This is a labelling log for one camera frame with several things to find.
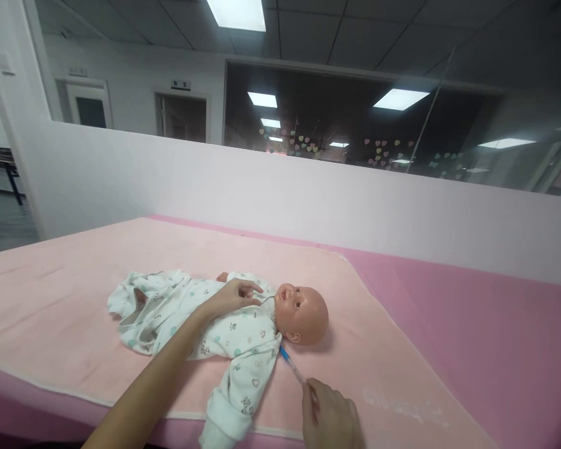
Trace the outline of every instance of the desk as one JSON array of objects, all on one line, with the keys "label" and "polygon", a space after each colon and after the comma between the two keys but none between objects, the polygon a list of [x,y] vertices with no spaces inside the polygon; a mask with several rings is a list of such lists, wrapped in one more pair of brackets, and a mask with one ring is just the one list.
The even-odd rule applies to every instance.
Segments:
[{"label": "desk", "polygon": [[14,182],[14,179],[19,177],[17,166],[14,164],[14,162],[0,160],[0,168],[6,170],[6,175],[8,176],[8,180],[11,182],[12,191],[14,192],[14,196],[17,198],[17,203],[19,203],[19,206],[22,206],[23,202],[21,201],[21,194],[19,193],[19,189],[17,189],[17,185]]}]

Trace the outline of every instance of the doll ear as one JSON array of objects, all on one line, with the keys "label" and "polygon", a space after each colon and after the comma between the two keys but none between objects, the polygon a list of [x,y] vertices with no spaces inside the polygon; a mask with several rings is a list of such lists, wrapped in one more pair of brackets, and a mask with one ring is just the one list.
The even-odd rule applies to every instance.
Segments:
[{"label": "doll ear", "polygon": [[287,332],[287,335],[285,335],[285,337],[287,337],[291,343],[299,343],[301,341],[301,334],[299,334],[298,332]]}]

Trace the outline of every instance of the floor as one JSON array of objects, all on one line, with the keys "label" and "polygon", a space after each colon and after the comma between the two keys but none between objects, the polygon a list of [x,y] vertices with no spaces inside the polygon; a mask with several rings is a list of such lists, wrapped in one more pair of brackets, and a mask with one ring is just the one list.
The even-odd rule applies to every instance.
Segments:
[{"label": "floor", "polygon": [[27,199],[19,206],[14,195],[0,192],[0,251],[39,242]]}]

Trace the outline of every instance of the baby doll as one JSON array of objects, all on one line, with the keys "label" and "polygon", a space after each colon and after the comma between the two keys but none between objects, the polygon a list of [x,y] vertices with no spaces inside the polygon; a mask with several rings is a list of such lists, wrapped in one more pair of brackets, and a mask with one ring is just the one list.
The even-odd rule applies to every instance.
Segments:
[{"label": "baby doll", "polygon": [[216,281],[193,279],[183,271],[131,273],[108,299],[108,311],[122,317],[118,332],[132,350],[155,355],[189,315],[225,282],[246,279],[261,306],[244,307],[216,319],[204,332],[189,360],[221,355],[232,359],[206,409],[199,442],[203,449],[232,448],[252,423],[272,373],[282,337],[312,345],[328,328],[328,309],[311,287],[283,284],[278,290],[250,273],[222,273]]}]

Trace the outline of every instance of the white baby clothes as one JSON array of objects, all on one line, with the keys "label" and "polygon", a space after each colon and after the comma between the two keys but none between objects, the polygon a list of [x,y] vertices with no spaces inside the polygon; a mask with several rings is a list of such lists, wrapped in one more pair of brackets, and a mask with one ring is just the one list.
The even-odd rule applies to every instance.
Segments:
[{"label": "white baby clothes", "polygon": [[[274,368],[281,334],[274,319],[276,290],[255,274],[230,273],[254,281],[261,307],[249,306],[214,320],[193,348],[189,360],[221,355],[233,359],[206,409],[199,442],[203,449],[232,448],[249,430]],[[224,286],[223,282],[192,279],[183,271],[131,273],[108,299],[108,310],[122,317],[118,332],[123,343],[141,354],[155,355],[189,315]],[[137,301],[135,289],[145,295]]]}]

